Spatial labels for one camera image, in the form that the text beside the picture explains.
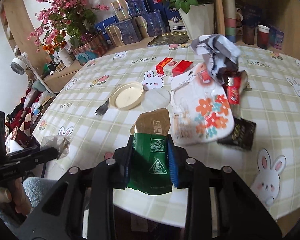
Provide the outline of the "person left hand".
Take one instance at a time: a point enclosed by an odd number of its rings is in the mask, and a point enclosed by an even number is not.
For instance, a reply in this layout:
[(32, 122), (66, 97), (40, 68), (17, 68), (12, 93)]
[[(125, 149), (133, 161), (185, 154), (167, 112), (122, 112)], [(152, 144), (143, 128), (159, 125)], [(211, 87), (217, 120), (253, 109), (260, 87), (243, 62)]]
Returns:
[(0, 205), (13, 203), (15, 211), (24, 216), (31, 212), (31, 202), (26, 195), (22, 179), (18, 178), (7, 183), (7, 187), (0, 186)]

